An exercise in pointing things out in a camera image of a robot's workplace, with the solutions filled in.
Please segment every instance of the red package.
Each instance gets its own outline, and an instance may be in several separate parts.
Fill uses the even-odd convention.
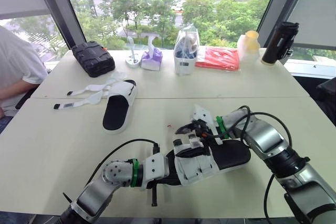
[[[204,54],[197,55],[197,67],[238,70],[238,49],[226,47],[206,47]]]

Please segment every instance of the purple tissue box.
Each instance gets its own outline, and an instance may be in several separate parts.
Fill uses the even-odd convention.
[[[162,63],[162,52],[154,48],[153,58],[150,59],[149,52],[144,52],[141,57],[141,67],[144,69],[159,71]]]

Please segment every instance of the table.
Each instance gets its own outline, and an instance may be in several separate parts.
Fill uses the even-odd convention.
[[[172,50],[163,50],[160,72],[131,69],[125,63],[130,51],[110,51],[116,69],[127,73],[138,84],[137,98],[236,98],[236,97],[308,97],[308,93],[278,61],[265,66],[257,61],[253,68],[241,71],[195,68],[192,75],[179,77],[174,72]],[[89,77],[68,51],[33,98],[66,98],[71,90],[89,84],[103,84],[111,73]]]
[[[0,135],[0,210],[61,214],[68,206],[62,196],[75,199],[95,166],[119,144],[133,138],[148,138],[161,144],[161,152],[172,149],[172,133],[189,122],[194,104],[209,109],[213,116],[225,115],[246,104],[253,111],[278,116],[289,128],[293,147],[309,156],[311,165],[336,188],[330,172],[336,149],[336,129],[309,97],[301,98],[212,98],[136,99],[133,119],[118,135],[102,130],[106,100],[68,110],[53,105],[70,99],[29,99]],[[265,121],[281,126],[272,119]],[[114,158],[151,154],[152,145],[133,143]],[[264,191],[270,176],[266,165],[254,154],[241,169],[216,175],[189,187],[158,185],[158,204],[150,206],[150,191],[118,190],[103,216],[170,218],[263,217]],[[284,191],[274,183],[269,194],[269,215],[292,216],[283,199]]]

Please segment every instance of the slide sandal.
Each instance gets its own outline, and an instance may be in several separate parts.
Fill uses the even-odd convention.
[[[103,119],[103,128],[107,133],[118,134],[126,128],[137,91],[133,80],[120,81],[111,87]]]

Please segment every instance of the white strap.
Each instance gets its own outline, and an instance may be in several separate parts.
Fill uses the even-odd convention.
[[[87,97],[86,99],[80,100],[78,102],[71,102],[71,103],[57,103],[54,105],[55,110],[62,110],[62,109],[68,109],[68,108],[74,108],[79,107],[84,104],[97,104],[101,101],[101,98],[104,95],[107,95],[108,92],[103,92],[102,90]]]
[[[125,78],[126,78],[126,74],[124,72],[115,71],[110,75],[110,77],[107,79],[105,84],[99,84],[99,85],[91,84],[91,85],[86,86],[82,90],[69,91],[67,93],[67,96],[79,95],[79,94],[84,93],[85,91],[98,92],[98,91],[101,91],[101,90],[109,90],[110,85],[112,85],[115,82],[122,81]]]

